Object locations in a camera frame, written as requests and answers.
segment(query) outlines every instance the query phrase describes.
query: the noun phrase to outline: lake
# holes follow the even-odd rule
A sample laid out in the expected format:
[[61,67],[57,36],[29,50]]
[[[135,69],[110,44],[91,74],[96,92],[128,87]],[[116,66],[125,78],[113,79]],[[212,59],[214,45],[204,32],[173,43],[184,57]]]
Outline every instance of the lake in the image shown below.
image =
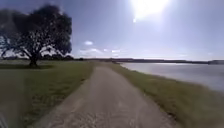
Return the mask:
[[205,85],[224,92],[224,65],[125,63],[130,70]]

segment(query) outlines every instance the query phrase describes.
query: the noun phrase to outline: tree canopy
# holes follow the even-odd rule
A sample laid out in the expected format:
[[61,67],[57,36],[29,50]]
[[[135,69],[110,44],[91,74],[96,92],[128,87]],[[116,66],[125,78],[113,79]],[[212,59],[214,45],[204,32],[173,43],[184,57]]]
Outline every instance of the tree canopy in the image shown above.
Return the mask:
[[45,5],[30,14],[0,10],[0,50],[30,59],[30,66],[42,53],[66,55],[71,52],[71,18],[57,6]]

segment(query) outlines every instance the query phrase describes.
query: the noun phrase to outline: sunlight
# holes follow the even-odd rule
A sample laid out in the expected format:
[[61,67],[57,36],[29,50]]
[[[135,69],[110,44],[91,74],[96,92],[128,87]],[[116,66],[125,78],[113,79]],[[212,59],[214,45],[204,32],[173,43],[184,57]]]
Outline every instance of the sunlight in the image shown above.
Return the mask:
[[151,14],[159,14],[168,4],[169,0],[131,0],[134,8],[134,20],[144,19]]

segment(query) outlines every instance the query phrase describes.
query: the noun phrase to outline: field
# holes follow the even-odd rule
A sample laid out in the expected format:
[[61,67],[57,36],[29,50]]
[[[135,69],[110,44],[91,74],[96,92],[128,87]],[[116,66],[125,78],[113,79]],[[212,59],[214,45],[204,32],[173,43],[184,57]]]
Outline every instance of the field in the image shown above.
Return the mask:
[[24,62],[0,64],[0,112],[9,127],[37,121],[77,89],[92,72],[88,62],[41,62],[29,69]]
[[206,87],[111,67],[150,96],[184,128],[224,127],[224,96]]

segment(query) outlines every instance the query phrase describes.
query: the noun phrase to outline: sky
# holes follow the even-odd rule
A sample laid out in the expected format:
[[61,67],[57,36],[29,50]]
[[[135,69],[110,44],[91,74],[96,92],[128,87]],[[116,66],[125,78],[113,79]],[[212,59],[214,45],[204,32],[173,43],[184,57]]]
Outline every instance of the sky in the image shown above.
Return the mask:
[[72,17],[74,57],[224,59],[223,0],[1,0],[0,9],[46,3]]

